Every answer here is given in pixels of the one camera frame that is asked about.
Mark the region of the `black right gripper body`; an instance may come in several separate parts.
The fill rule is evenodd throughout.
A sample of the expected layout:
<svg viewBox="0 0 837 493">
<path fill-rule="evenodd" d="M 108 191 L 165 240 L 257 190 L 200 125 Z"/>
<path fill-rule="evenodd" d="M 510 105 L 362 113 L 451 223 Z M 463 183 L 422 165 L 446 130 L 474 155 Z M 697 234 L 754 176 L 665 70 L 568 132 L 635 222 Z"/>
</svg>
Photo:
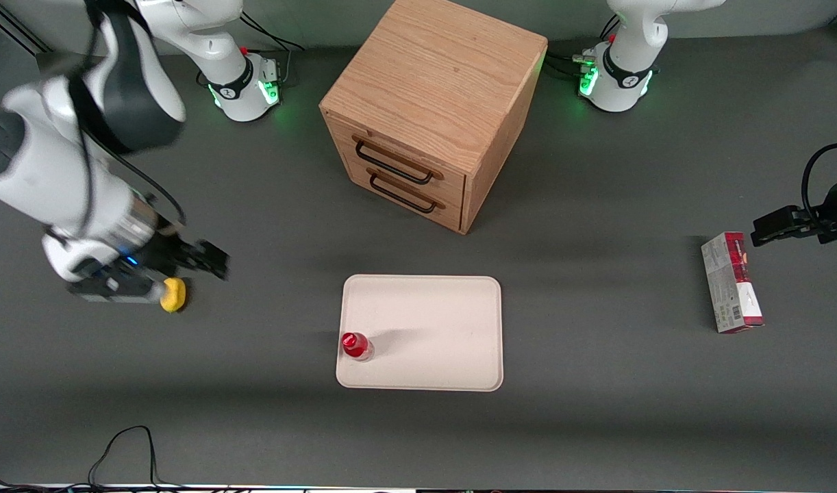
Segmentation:
<svg viewBox="0 0 837 493">
<path fill-rule="evenodd" d="M 160 279 L 175 277 L 181 270 L 197 270 L 197 250 L 177 233 L 155 233 L 149 243 L 117 256 L 83 280 L 84 287 L 150 287 Z"/>
</svg>

